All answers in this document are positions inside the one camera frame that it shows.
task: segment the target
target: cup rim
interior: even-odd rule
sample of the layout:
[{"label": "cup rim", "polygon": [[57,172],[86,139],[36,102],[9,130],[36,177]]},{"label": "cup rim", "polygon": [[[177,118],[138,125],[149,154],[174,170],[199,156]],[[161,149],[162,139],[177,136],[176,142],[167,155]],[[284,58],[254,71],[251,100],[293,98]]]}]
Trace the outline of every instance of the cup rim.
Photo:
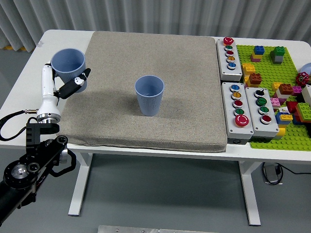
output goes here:
[{"label": "cup rim", "polygon": [[[53,66],[53,63],[52,63],[53,58],[54,58],[54,56],[55,56],[56,54],[58,54],[59,52],[61,52],[61,51],[63,51],[63,50],[76,50],[76,51],[79,51],[79,52],[83,55],[83,62],[82,62],[82,64],[81,64],[78,68],[76,68],[75,70],[71,70],[71,71],[60,71],[60,70],[58,70],[58,69],[55,69],[55,67]],[[60,73],[62,73],[62,74],[69,74],[69,73],[73,73],[73,72],[75,72],[75,71],[81,69],[81,67],[85,64],[85,62],[86,62],[86,56],[85,56],[85,54],[84,54],[81,50],[75,49],[75,48],[66,48],[66,49],[62,49],[62,50],[58,51],[57,53],[55,53],[55,54],[53,55],[53,57],[52,57],[52,59],[51,59],[51,66],[52,66],[52,68],[53,68],[57,73],[60,72]]]},{"label": "cup rim", "polygon": [[[156,77],[156,78],[158,78],[158,79],[161,80],[161,82],[162,82],[162,84],[163,84],[163,89],[162,89],[162,91],[161,91],[160,93],[158,93],[158,94],[156,94],[156,95],[154,95],[154,96],[144,96],[144,95],[142,95],[141,93],[139,93],[139,92],[136,90],[136,83],[138,82],[138,80],[141,79],[141,78],[147,77],[147,76],[153,76],[153,77]],[[161,78],[159,78],[158,76],[149,74],[149,75],[144,75],[144,76],[141,76],[140,78],[138,78],[138,79],[136,80],[136,82],[135,82],[134,87],[135,87],[136,93],[139,94],[140,96],[143,96],[143,97],[146,97],[146,98],[152,98],[152,97],[157,97],[157,96],[159,96],[159,95],[161,95],[161,94],[163,93],[164,88],[165,88],[165,84],[164,84],[163,80],[162,80]]]}]

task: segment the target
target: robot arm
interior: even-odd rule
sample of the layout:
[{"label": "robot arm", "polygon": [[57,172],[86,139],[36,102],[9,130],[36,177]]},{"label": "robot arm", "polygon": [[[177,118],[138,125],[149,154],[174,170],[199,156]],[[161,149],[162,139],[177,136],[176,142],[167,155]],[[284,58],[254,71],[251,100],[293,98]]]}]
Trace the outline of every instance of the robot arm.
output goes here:
[{"label": "robot arm", "polygon": [[[19,160],[12,162],[4,171],[3,181],[0,182],[0,226],[8,216],[16,209],[31,202],[35,202],[36,193],[51,174],[59,177],[75,169],[76,156],[66,150],[68,139],[58,136],[54,140],[41,142],[40,135],[55,134],[59,132],[60,111],[57,108],[59,98],[66,99],[79,90],[86,81],[90,69],[87,68],[74,80],[64,84],[56,91],[54,73],[50,64],[45,64],[42,69],[42,104],[37,110],[22,110],[5,116],[0,120],[0,130],[12,117],[27,113],[37,114],[31,117],[26,127],[15,136],[0,140],[9,141],[16,138],[26,129],[26,154]],[[30,119],[36,119],[37,123],[30,123]],[[64,151],[71,157],[71,165],[60,172],[54,172],[53,167],[58,166],[60,157]]]}]

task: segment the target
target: red button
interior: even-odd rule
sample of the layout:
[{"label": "red button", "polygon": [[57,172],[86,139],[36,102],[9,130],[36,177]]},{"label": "red button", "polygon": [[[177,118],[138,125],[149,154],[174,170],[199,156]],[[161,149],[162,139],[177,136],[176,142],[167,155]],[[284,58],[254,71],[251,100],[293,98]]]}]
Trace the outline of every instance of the red button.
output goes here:
[{"label": "red button", "polygon": [[269,125],[271,123],[271,117],[269,117],[268,115],[263,115],[260,118],[260,121],[262,122],[262,124]]},{"label": "red button", "polygon": [[227,52],[225,52],[225,55],[226,55],[227,57],[232,57],[232,56],[234,55],[234,52],[232,52],[232,51],[227,51]]},{"label": "red button", "polygon": [[249,119],[245,115],[237,115],[235,117],[235,123],[237,124],[237,126],[244,127],[248,125]]},{"label": "red button", "polygon": [[231,45],[234,42],[234,40],[231,37],[225,37],[224,38],[224,44],[225,45]]},{"label": "red button", "polygon": [[232,105],[235,108],[242,108],[243,102],[241,100],[235,100]]}]

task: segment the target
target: blue button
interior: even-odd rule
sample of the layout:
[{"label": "blue button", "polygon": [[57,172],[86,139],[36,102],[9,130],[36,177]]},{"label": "blue button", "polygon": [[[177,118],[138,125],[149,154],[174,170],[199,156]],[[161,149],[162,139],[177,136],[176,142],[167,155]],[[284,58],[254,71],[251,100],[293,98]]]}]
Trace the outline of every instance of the blue button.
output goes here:
[{"label": "blue button", "polygon": [[235,69],[235,67],[237,67],[237,65],[233,62],[228,63],[227,65],[228,69]]},{"label": "blue button", "polygon": [[238,85],[233,84],[230,87],[231,92],[238,92],[239,90],[240,90],[240,87]]}]

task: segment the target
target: table leg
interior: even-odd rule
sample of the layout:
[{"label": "table leg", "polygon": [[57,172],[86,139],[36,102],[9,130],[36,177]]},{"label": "table leg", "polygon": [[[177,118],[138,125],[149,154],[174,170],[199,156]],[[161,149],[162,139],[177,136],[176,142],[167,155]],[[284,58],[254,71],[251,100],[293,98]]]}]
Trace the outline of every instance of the table leg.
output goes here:
[{"label": "table leg", "polygon": [[77,156],[77,160],[80,162],[80,170],[68,212],[68,215],[70,216],[79,216],[80,214],[84,190],[87,183],[88,172],[91,167],[93,157],[92,153],[75,152],[75,154]]},{"label": "table leg", "polygon": [[239,161],[239,165],[249,225],[260,226],[261,223],[251,173],[261,165],[261,162]]}]

